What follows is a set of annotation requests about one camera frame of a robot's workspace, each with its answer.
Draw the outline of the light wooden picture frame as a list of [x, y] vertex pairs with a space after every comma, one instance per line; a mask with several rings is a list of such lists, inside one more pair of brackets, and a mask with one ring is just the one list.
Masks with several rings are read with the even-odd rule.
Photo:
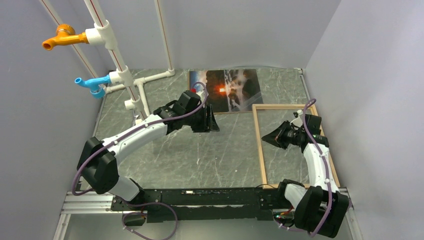
[[[264, 190], [272, 190], [278, 187], [278, 183], [276, 184], [268, 184], [267, 180], [267, 173], [266, 173], [266, 165], [264, 160], [264, 154], [263, 154], [263, 145], [260, 135], [260, 126], [259, 126], [259, 120], [258, 120], [258, 110], [302, 110], [304, 108], [304, 104], [282, 104], [282, 103], [276, 103], [276, 104], [253, 104], [252, 105], [252, 115], [253, 115], [253, 122], [254, 122], [254, 130], [255, 130], [255, 138], [256, 138], [256, 144], [257, 144], [257, 150], [258, 150], [258, 157], [259, 157], [259, 167], [260, 167], [260, 175], [261, 175], [261, 186], [260, 188]], [[308, 107], [308, 109], [311, 111], [312, 115], [319, 116], [317, 108], [315, 104], [313, 103], [312, 106]], [[338, 188], [341, 188], [341, 184], [331, 157], [331, 154], [328, 155], [328, 160], [330, 162], [330, 169], [333, 176], [333, 180], [335, 182], [335, 185]]]

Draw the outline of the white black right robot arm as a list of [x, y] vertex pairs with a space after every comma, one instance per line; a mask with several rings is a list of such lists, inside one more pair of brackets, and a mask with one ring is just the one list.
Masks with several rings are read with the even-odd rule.
[[331, 171], [329, 141], [321, 134], [321, 117], [295, 112], [292, 121], [284, 121], [261, 140], [277, 148], [300, 147], [306, 160], [309, 187], [284, 179], [275, 194], [276, 203], [294, 208], [292, 224], [311, 237], [321, 235], [335, 238], [350, 201], [340, 193]]

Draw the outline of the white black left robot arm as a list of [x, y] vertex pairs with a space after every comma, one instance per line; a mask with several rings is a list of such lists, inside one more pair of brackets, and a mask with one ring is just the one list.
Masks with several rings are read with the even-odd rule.
[[208, 92], [184, 91], [179, 99], [157, 108], [141, 123], [114, 136], [89, 138], [77, 164], [76, 177], [83, 177], [90, 191], [120, 197], [131, 210], [145, 202], [145, 191], [133, 179], [120, 175], [119, 165], [144, 145], [189, 126], [194, 133], [218, 132], [213, 108], [207, 103]]

